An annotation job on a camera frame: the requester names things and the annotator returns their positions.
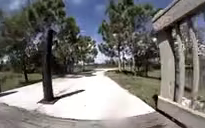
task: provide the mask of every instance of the blue sky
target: blue sky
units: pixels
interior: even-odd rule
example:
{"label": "blue sky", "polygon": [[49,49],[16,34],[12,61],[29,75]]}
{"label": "blue sky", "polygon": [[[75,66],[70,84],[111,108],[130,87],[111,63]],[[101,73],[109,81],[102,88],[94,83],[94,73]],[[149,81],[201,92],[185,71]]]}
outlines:
{"label": "blue sky", "polygon": [[[14,10],[21,7],[25,0],[0,0],[0,7]],[[137,3],[151,3],[156,8],[165,8],[172,0],[136,0]],[[80,26],[81,33],[91,36],[98,43],[102,42],[98,35],[98,26],[105,18],[104,11],[108,0],[66,0],[66,11],[68,16],[76,18]],[[97,57],[97,62],[101,62],[105,57],[101,54]]]}

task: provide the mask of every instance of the wooden deck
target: wooden deck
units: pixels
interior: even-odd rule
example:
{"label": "wooden deck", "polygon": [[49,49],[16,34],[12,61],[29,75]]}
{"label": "wooden deck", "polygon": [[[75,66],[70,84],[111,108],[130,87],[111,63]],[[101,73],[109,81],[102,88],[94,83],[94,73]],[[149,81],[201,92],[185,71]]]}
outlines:
{"label": "wooden deck", "polygon": [[180,128],[158,112],[122,120],[59,119],[0,103],[0,128]]}

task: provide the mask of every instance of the white concrete slab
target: white concrete slab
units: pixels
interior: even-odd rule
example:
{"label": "white concrete slab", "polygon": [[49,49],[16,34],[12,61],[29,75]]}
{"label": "white concrete slab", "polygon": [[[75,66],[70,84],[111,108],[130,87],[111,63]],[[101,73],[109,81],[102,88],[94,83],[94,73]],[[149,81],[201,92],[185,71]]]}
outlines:
{"label": "white concrete slab", "polygon": [[55,96],[85,90],[62,98],[54,105],[38,103],[43,99],[42,83],[10,90],[17,92],[0,97],[0,102],[54,117],[84,120],[119,119],[155,112],[141,99],[104,76],[104,72],[97,71],[91,77],[54,79]]}

